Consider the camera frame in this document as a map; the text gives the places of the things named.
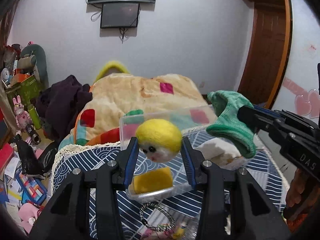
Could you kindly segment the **right hand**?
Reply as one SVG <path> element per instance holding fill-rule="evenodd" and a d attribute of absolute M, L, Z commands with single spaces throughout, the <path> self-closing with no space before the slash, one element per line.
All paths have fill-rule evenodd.
<path fill-rule="evenodd" d="M 288 207 L 293 207 L 295 204 L 299 204 L 302 200 L 302 193 L 305 190 L 306 185 L 306 174 L 299 168 L 296 169 L 293 180 L 291 181 L 290 188 L 286 195 L 286 205 Z M 295 232 L 299 226 L 304 222 L 308 214 L 310 213 L 313 206 L 317 203 L 319 198 L 319 186 L 316 185 L 314 191 L 312 192 L 306 208 L 299 213 L 299 215 L 294 220 L 286 219 L 286 223 L 291 232 Z"/>

